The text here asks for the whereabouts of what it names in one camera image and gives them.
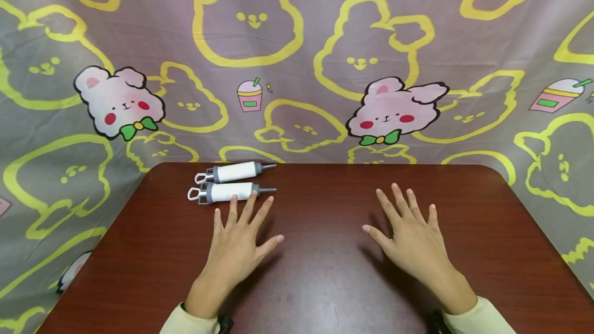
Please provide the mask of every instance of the brown table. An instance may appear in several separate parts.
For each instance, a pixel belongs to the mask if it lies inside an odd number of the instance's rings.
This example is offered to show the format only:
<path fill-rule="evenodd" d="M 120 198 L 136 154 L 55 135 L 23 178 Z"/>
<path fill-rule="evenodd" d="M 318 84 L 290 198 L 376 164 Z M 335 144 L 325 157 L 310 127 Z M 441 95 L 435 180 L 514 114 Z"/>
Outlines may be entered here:
<path fill-rule="evenodd" d="M 215 206 L 186 193 L 209 166 L 152 169 L 38 334 L 158 333 L 207 258 Z M 589 296 L 493 170 L 281 164 L 254 180 L 278 188 L 262 236 L 286 239 L 224 307 L 234 333 L 425 333 L 435 302 L 360 229 L 387 229 L 374 190 L 392 181 L 437 204 L 454 265 L 518 333 L 594 333 Z"/>

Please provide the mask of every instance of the pink bunny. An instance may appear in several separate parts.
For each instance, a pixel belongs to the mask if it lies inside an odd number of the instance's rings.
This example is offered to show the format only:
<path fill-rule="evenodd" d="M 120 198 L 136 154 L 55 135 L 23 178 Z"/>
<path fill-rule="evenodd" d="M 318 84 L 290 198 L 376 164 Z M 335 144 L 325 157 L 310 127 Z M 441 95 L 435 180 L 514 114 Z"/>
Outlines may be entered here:
<path fill-rule="evenodd" d="M 437 101 L 450 90 L 441 82 L 404 88 L 399 77 L 367 86 L 361 107 L 346 123 L 349 135 L 361 137 L 359 145 L 393 145 L 401 135 L 425 129 L 439 117 Z"/>
<path fill-rule="evenodd" d="M 114 139 L 121 134 L 129 141 L 138 130 L 157 130 L 155 123 L 165 116 L 163 100 L 146 88 L 146 79 L 133 68 L 110 75 L 106 69 L 89 66 L 78 73 L 74 88 L 89 106 L 100 135 Z"/>

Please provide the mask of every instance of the white cylinder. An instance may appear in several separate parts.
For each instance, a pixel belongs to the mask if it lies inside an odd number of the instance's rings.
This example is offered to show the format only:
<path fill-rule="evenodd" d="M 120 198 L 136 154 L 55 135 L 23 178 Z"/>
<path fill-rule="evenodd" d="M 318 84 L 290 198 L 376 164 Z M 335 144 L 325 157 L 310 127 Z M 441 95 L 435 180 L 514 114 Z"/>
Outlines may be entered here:
<path fill-rule="evenodd" d="M 257 174 L 256 163 L 250 161 L 218 167 L 215 179 L 219 179 L 219 181 L 216 181 L 217 183 L 224 183 L 236 181 L 237 179 L 255 177 Z"/>
<path fill-rule="evenodd" d="M 237 195 L 238 200 L 246 200 L 252 193 L 253 183 L 224 183 L 212 185 L 210 196 L 213 202 L 230 201 L 231 196 Z"/>

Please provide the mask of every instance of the green label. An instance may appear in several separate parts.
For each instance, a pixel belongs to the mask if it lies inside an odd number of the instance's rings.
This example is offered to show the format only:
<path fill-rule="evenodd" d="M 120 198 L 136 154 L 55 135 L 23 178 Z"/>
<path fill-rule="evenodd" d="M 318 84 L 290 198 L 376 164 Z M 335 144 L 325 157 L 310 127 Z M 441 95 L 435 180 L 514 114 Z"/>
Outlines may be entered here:
<path fill-rule="evenodd" d="M 536 104 L 544 107 L 555 107 L 559 102 L 551 101 L 550 99 L 540 99 Z"/>

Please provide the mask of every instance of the finger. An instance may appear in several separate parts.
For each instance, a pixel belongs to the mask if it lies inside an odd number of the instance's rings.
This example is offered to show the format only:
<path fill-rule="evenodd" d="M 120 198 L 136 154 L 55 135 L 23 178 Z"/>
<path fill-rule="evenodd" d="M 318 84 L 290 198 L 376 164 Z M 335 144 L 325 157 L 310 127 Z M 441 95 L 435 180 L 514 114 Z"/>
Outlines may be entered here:
<path fill-rule="evenodd" d="M 221 231 L 223 231 L 223 221 L 221 220 L 221 210 L 217 208 L 214 210 L 214 230 L 212 230 L 212 235 L 216 236 Z"/>
<path fill-rule="evenodd" d="M 264 244 L 256 248 L 256 260 L 258 263 L 262 261 L 262 259 L 266 258 L 267 255 L 270 254 L 282 241 L 285 239 L 285 236 L 278 235 L 274 236 L 272 239 L 266 241 Z"/>
<path fill-rule="evenodd" d="M 402 218 L 412 217 L 412 213 L 406 203 L 405 197 L 402 196 L 402 191 L 400 191 L 400 187 L 395 183 L 392 183 L 392 192 L 394 193 L 394 198 L 396 200 L 396 208 L 398 208 L 398 213 Z"/>
<path fill-rule="evenodd" d="M 231 203 L 229 205 L 229 216 L 227 217 L 227 224 L 224 228 L 229 228 L 237 223 L 237 195 L 231 196 Z"/>
<path fill-rule="evenodd" d="M 253 227 L 255 232 L 258 232 L 263 221 L 266 219 L 266 216 L 268 215 L 273 201 L 274 197 L 269 196 L 269 198 L 266 199 L 266 201 L 262 204 L 256 215 L 254 216 L 254 220 L 250 223 L 250 227 Z"/>
<path fill-rule="evenodd" d="M 419 205 L 417 204 L 417 197 L 412 189 L 406 190 L 406 195 L 409 198 L 409 206 L 410 212 L 412 215 L 417 219 L 417 221 L 421 222 L 422 224 L 427 224 L 425 218 L 423 218 L 423 214 L 421 213 L 421 209 L 419 209 Z"/>
<path fill-rule="evenodd" d="M 363 225 L 363 231 L 367 233 L 373 240 L 378 243 L 380 247 L 382 247 L 383 251 L 387 253 L 387 251 L 394 245 L 394 242 L 387 238 L 379 229 L 375 228 L 374 226 L 370 225 Z"/>
<path fill-rule="evenodd" d="M 241 217 L 239 218 L 239 224 L 246 225 L 249 223 L 249 221 L 252 217 L 252 212 L 254 210 L 254 204 L 256 202 L 257 197 L 258 197 L 258 193 L 255 191 L 252 191 L 252 193 L 250 194 L 250 197 L 247 198 L 247 202 L 245 203 L 243 210 L 241 211 Z"/>
<path fill-rule="evenodd" d="M 427 224 L 434 231 L 439 231 L 439 223 L 437 222 L 437 209 L 435 208 L 435 204 L 429 205 L 429 221 Z"/>
<path fill-rule="evenodd" d="M 400 216 L 398 215 L 398 212 L 396 212 L 396 209 L 394 209 L 394 205 L 392 205 L 392 202 L 388 200 L 388 197 L 382 190 L 376 189 L 375 194 L 377 195 L 379 202 L 382 204 L 382 209 L 384 210 L 384 213 L 386 213 L 386 216 L 390 220 L 392 229 L 395 229 L 396 225 L 398 225 L 398 222 L 400 221 Z"/>

